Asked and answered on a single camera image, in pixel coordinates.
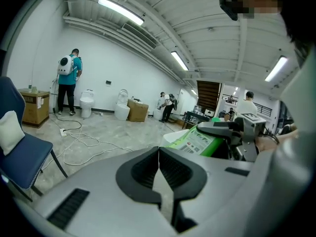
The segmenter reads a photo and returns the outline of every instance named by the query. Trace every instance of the chair backrest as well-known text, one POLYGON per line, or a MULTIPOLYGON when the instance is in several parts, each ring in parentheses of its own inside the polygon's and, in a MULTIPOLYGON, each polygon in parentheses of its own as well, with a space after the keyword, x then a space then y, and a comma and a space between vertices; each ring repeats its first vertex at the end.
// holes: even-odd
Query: chair backrest
POLYGON ((9 77, 0 77, 0 119, 8 111, 15 111, 20 126, 25 109, 25 101, 9 77))

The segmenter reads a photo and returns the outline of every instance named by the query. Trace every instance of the teal shirt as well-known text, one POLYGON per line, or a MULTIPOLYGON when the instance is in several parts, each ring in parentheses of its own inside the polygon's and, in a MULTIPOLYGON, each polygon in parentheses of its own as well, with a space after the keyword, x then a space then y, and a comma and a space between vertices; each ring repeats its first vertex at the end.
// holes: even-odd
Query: teal shirt
POLYGON ((78 57, 74 59, 74 70, 67 76, 59 75, 58 83, 65 85, 76 84, 77 70, 82 70, 81 60, 78 57))

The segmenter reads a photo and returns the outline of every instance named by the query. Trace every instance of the black pants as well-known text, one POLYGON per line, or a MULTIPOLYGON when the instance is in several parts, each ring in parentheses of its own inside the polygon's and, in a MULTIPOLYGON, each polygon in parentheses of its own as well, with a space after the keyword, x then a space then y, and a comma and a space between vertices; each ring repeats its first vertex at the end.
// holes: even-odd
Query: black pants
POLYGON ((74 111, 74 91, 75 91, 75 84, 72 85, 65 85, 60 84, 58 88, 58 110, 63 111, 63 105, 64 105, 64 97, 65 93, 67 92, 67 98, 68 98, 68 105, 70 111, 74 111))
POLYGON ((166 105, 166 107, 163 110, 163 114, 162 114, 162 120, 163 121, 168 121, 170 114, 172 112, 173 109, 173 104, 172 105, 166 105))

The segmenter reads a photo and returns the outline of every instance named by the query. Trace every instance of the concrete floor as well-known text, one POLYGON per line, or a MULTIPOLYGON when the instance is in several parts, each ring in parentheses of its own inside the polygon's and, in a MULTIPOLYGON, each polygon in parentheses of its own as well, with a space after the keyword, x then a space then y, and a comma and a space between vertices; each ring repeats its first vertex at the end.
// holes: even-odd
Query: concrete floor
MULTIPOLYGON (((131 150, 158 146, 163 135, 181 130, 181 126, 177 124, 161 123, 154 118, 148 118, 145 122, 120 121, 112 113, 103 113, 103 116, 101 116, 99 113, 93 112, 89 118, 83 119, 80 117, 80 110, 78 110, 77 114, 72 117, 69 116, 68 112, 65 110, 62 115, 58 115, 58 118, 64 120, 77 120, 82 124, 82 133, 131 150)), ((69 129, 77 128, 79 127, 79 124, 76 122, 59 121, 55 115, 50 114, 50 119, 43 124, 41 128, 23 126, 23 130, 40 139, 52 142, 53 150, 58 156, 75 140, 75 138, 71 136, 61 137, 60 127, 58 126, 69 129)), ((80 129, 70 130, 72 133, 79 133, 79 131, 80 129)), ((97 143, 93 139, 85 139, 83 141, 88 145, 95 145, 97 143)), ((115 146, 107 143, 101 143, 94 147, 87 147, 81 142, 76 142, 66 150, 66 154, 63 153, 58 159, 66 173, 72 175, 85 165, 94 161, 128 153, 128 151, 114 148, 115 146), (91 156, 106 150, 109 151, 94 157, 89 162, 80 166, 71 166, 64 163, 65 161, 71 164, 81 164, 91 156)), ((47 166, 51 159, 52 157, 49 156, 43 167, 47 166)), ((64 179, 65 177, 58 169, 55 162, 52 161, 51 164, 44 169, 43 173, 39 174, 35 186, 45 193, 64 179)), ((160 171, 157 172, 155 177, 153 190, 161 193, 162 212, 167 220, 170 220, 171 212, 168 208, 172 207, 173 193, 160 171)), ((27 190, 26 193, 34 202, 39 198, 39 196, 32 190, 27 190)))

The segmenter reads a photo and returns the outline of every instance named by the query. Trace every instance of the power strip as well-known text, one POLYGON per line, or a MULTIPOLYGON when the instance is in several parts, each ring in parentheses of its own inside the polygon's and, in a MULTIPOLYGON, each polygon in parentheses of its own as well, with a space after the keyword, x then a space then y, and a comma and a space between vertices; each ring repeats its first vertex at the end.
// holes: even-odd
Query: power strip
POLYGON ((67 137, 67 134, 64 132, 65 129, 61 128, 60 129, 60 135, 61 137, 67 137))

